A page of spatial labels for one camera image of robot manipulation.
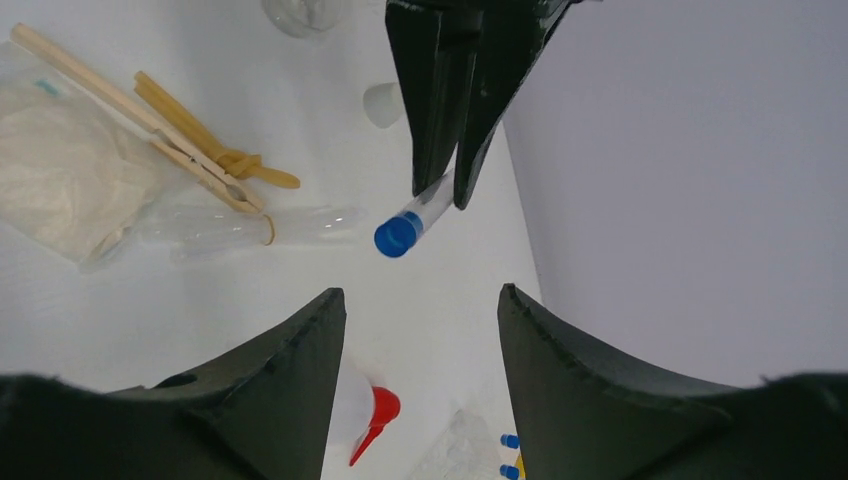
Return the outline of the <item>blue capped tube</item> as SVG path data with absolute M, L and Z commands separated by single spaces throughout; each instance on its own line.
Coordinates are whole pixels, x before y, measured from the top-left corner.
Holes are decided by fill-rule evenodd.
M 508 480 L 520 480 L 522 477 L 521 469 L 515 465 L 502 464 L 499 467 L 501 477 Z
M 520 439 L 515 434 L 502 434 L 499 438 L 499 442 L 502 446 L 508 449 L 518 450 L 520 448 Z
M 405 255 L 453 205 L 454 174 L 454 169 L 447 171 L 376 228 L 374 244 L 381 254 L 389 258 Z

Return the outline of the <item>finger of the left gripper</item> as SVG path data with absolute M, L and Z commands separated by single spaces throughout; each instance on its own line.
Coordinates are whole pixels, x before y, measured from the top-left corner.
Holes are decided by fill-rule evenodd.
M 464 133 L 483 12 L 456 1 L 389 1 L 385 26 L 412 138 L 412 193 L 446 172 Z
M 573 5 L 571 1 L 485 1 L 457 147 L 454 204 L 470 203 L 506 110 Z

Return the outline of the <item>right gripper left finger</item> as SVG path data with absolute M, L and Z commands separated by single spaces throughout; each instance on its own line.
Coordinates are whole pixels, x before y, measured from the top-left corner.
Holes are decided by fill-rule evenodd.
M 152 388 L 1 379 L 5 479 L 317 479 L 344 344 L 344 293 Z

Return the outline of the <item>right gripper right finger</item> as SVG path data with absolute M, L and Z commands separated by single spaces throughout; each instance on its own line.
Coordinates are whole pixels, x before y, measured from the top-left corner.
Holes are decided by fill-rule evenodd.
M 847 377 L 737 388 L 627 354 L 517 286 L 499 295 L 503 364 L 533 479 L 843 479 Z

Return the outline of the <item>clear plastic tube rack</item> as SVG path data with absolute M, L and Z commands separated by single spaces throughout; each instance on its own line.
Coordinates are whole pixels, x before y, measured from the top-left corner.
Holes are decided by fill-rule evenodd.
M 504 479 L 500 467 L 512 459 L 483 416 L 459 410 L 406 479 Z

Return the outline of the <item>small glass flask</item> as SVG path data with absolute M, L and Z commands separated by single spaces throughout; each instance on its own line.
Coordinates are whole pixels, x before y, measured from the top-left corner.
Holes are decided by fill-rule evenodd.
M 352 10 L 349 0 L 262 0 L 271 23 L 294 38 L 323 35 L 337 26 Z

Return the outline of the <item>yellow test tube rack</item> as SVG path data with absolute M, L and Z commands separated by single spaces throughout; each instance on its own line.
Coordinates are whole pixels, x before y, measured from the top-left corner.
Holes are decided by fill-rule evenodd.
M 515 463 L 514 463 L 514 469 L 512 470 L 512 472 L 513 472 L 513 476 L 512 476 L 513 479 L 524 480 L 526 478 L 526 472 L 525 472 L 523 458 L 522 458 L 521 454 L 519 454 L 517 456 Z

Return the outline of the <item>bag of white powder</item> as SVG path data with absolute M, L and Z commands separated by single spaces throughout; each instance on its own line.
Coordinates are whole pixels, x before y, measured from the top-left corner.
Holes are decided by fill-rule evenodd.
M 178 173 L 56 69 L 1 45 L 1 219 L 78 267 L 117 256 Z

